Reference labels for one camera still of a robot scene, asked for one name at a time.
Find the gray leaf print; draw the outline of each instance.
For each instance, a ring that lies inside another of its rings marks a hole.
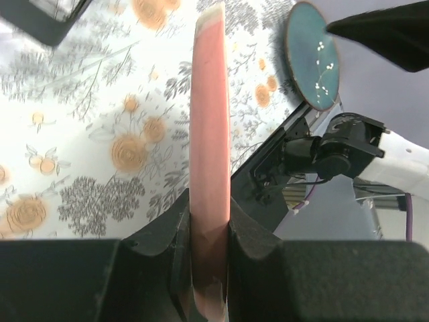
[[[192,72],[191,62],[181,62],[179,65],[178,77],[172,77],[167,80],[164,97],[169,99],[176,98],[177,94],[187,94],[190,90],[190,77]]]
[[[122,61],[111,60],[103,70],[103,80],[107,86],[115,84],[120,76],[129,76],[135,71],[135,61],[131,57],[131,48],[128,49]]]
[[[233,158],[231,160],[231,168],[233,171],[236,171],[246,161],[256,149],[262,144],[263,142],[258,142],[256,144],[249,144],[249,143],[236,143],[234,145],[237,157]]]
[[[124,180],[112,176],[101,184],[94,178],[79,176],[60,191],[59,219],[67,221],[80,237],[101,237],[106,235],[107,217],[115,221],[133,218],[134,210],[139,208],[138,197],[144,194],[145,188],[138,178]]]
[[[182,149],[186,149],[189,146],[189,124],[190,118],[189,113],[185,111],[180,112],[179,119],[174,121],[174,124],[180,125],[182,129],[176,129],[172,135],[173,141],[181,142]]]
[[[149,211],[146,213],[146,217],[149,221],[154,220],[161,214],[162,211],[162,194],[158,193],[154,195],[149,201]]]
[[[231,75],[238,75],[239,72],[243,70],[247,70],[249,68],[249,64],[255,61],[256,59],[256,44],[246,45],[247,50],[245,52],[240,53],[240,59],[234,59],[233,65],[228,67],[228,71]]]
[[[162,197],[162,210],[165,211],[172,206],[180,193],[188,185],[189,161],[183,161],[180,170],[171,171],[166,174],[164,188],[168,188],[167,193]]]
[[[279,25],[284,24],[288,12],[293,6],[294,4],[290,0],[265,0],[262,5],[262,28],[278,29]]]
[[[171,12],[168,23],[164,28],[157,30],[156,37],[171,39],[186,26],[186,20],[176,11]]]
[[[199,12],[211,7],[219,0],[198,0]],[[225,33],[232,34],[239,26],[251,35],[259,27],[256,10],[245,0],[225,0]]]
[[[288,95],[289,93],[296,94],[298,92],[295,82],[288,78],[286,79],[279,88],[280,92],[284,95]]]
[[[100,85],[111,85],[118,76],[134,71],[129,51],[138,42],[112,52],[103,41],[107,37],[126,38],[129,28],[89,8],[58,48],[46,48],[43,53],[20,52],[0,68],[2,93],[16,101],[42,102],[53,97],[61,104],[74,106],[70,115],[77,120],[91,120]]]

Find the floral tablecloth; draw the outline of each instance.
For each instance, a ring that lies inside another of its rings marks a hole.
[[[126,237],[188,184],[194,24],[215,0],[94,0],[55,51],[0,30],[0,237]],[[292,1],[227,0],[231,164],[298,106]]]

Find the dark blue coaster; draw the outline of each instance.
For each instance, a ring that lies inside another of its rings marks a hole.
[[[330,109],[338,97],[339,57],[326,21],[307,2],[292,8],[286,24],[286,58],[304,100],[319,111]]]

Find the purple cable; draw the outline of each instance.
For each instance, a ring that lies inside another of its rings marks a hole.
[[[300,210],[305,204],[306,201],[308,201],[308,199],[311,198],[311,196],[314,194],[314,191],[316,190],[316,186],[317,184],[313,184],[313,186],[310,189],[310,192],[308,193],[308,195],[306,195],[306,197],[304,198],[303,201],[301,201],[300,203],[298,203],[295,207],[293,207],[293,210]]]
[[[407,242],[412,242],[413,240],[413,200],[411,198],[411,194],[406,193],[405,200],[407,205],[405,239]]]

